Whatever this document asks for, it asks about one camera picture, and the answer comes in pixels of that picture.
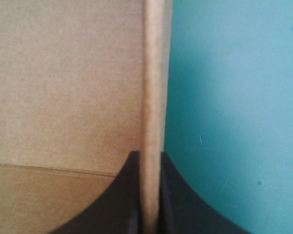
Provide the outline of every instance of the cardboard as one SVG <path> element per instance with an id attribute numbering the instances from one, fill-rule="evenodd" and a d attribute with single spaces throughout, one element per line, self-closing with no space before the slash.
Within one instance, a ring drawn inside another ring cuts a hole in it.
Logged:
<path id="1" fill-rule="evenodd" d="M 171 8 L 171 0 L 0 0 L 0 234 L 67 221 L 133 150 L 146 162 L 141 200 L 154 230 Z"/>
<path id="2" fill-rule="evenodd" d="M 112 177 L 0 165 L 0 234 L 43 234 L 96 199 Z"/>
<path id="3" fill-rule="evenodd" d="M 142 30 L 142 1 L 0 1 L 0 163 L 117 173 L 140 148 Z"/>

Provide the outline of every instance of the cardboard panel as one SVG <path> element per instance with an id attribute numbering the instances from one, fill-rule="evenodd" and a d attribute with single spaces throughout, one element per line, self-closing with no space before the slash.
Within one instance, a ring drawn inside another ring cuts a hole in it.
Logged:
<path id="1" fill-rule="evenodd" d="M 139 150 L 142 1 L 0 0 L 0 163 L 116 173 Z"/>
<path id="2" fill-rule="evenodd" d="M 43 234 L 81 212 L 112 177 L 0 166 L 0 234 Z"/>
<path id="3" fill-rule="evenodd" d="M 172 1 L 144 1 L 144 95 L 140 202 L 143 232 L 157 231 L 160 152 L 164 145 Z"/>

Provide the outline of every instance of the black plastic object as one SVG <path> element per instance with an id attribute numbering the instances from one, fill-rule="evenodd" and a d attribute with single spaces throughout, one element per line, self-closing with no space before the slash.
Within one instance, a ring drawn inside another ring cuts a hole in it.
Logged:
<path id="1" fill-rule="evenodd" d="M 49 234 L 139 234 L 139 152 L 88 208 Z M 162 153 L 159 234 L 247 234 L 201 199 Z"/>

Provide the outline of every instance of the teal wall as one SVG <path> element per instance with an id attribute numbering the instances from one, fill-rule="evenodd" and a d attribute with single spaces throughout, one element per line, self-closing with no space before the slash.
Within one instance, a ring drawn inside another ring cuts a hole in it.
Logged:
<path id="1" fill-rule="evenodd" d="M 174 1 L 165 150 L 235 223 L 293 234 L 293 0 Z"/>

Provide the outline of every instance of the blue wall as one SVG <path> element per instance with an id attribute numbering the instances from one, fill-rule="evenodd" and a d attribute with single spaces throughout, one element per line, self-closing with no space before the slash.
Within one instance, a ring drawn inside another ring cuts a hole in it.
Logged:
<path id="1" fill-rule="evenodd" d="M 293 0 L 175 0 L 165 150 L 211 206 L 293 234 Z"/>

